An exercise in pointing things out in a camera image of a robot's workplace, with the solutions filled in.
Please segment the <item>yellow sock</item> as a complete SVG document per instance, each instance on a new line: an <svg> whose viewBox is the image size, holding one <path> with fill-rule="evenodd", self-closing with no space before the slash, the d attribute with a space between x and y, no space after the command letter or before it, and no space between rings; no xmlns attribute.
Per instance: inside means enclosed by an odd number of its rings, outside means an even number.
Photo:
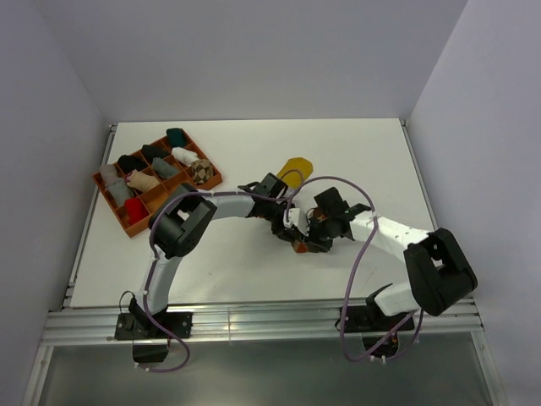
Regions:
<svg viewBox="0 0 541 406"><path fill-rule="evenodd" d="M276 175L290 189L297 189L313 172L313 164L302 157L290 158Z"/></svg>

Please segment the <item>orange argyle sock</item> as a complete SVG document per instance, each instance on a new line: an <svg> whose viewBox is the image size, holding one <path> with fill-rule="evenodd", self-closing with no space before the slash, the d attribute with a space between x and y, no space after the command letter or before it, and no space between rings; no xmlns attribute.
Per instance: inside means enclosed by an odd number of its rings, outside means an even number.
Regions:
<svg viewBox="0 0 541 406"><path fill-rule="evenodd" d="M306 241L296 239L291 242L291 246L293 248L293 251L297 254L309 253L311 251L310 243Z"/></svg>

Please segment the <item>brown argyle sock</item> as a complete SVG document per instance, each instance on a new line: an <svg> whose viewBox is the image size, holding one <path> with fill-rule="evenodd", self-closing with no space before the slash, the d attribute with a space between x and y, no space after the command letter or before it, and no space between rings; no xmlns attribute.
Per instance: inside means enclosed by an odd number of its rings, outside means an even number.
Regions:
<svg viewBox="0 0 541 406"><path fill-rule="evenodd" d="M214 168L208 159L198 159L189 165L191 177L195 184L201 185L214 176Z"/></svg>

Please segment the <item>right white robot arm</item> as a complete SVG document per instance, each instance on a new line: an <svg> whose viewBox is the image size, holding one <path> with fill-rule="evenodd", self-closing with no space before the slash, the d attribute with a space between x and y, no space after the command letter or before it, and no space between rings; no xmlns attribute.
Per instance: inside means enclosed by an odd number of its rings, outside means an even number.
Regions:
<svg viewBox="0 0 541 406"><path fill-rule="evenodd" d="M366 320L374 329L385 329L396 315L412 311L441 315L477 288L478 279L451 231L416 229L378 216L364 204L350 206L335 187L314 200L310 249L326 252L334 239L347 238L369 243L406 267L405 282L379 288L366 299Z"/></svg>

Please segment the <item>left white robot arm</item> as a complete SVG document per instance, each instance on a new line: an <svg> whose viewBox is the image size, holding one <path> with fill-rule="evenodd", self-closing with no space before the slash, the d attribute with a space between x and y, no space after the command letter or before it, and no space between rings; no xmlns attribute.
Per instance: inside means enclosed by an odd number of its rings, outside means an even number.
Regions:
<svg viewBox="0 0 541 406"><path fill-rule="evenodd" d="M144 337L161 334L178 266L195 249L211 221L257 217L270 223L277 238L290 244L301 239L301 233L286 222L294 207L288 190L272 173L235 190L211 192L181 184L149 221L154 258L143 288L130 300L128 312L134 318L134 328Z"/></svg>

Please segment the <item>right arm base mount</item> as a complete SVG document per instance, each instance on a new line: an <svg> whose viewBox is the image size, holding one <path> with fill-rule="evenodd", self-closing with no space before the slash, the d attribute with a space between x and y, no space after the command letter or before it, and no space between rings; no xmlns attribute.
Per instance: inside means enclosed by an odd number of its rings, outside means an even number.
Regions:
<svg viewBox="0 0 541 406"><path fill-rule="evenodd" d="M393 316L384 315L372 305L356 305L347 308L344 332L348 333L387 333L392 327L398 324L407 313L399 313ZM391 357L398 353L399 338L394 332L374 352L377 358Z"/></svg>

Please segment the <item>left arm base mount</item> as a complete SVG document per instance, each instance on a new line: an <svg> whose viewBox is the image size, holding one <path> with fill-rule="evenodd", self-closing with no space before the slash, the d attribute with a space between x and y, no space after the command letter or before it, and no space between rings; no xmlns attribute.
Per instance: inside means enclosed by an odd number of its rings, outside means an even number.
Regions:
<svg viewBox="0 0 541 406"><path fill-rule="evenodd" d="M189 338L192 313L162 311L155 319L169 332L181 339ZM169 354L173 338L153 324L144 312L138 317L132 313L121 313L117 318L114 339L132 343L132 356L140 364L156 365Z"/></svg>

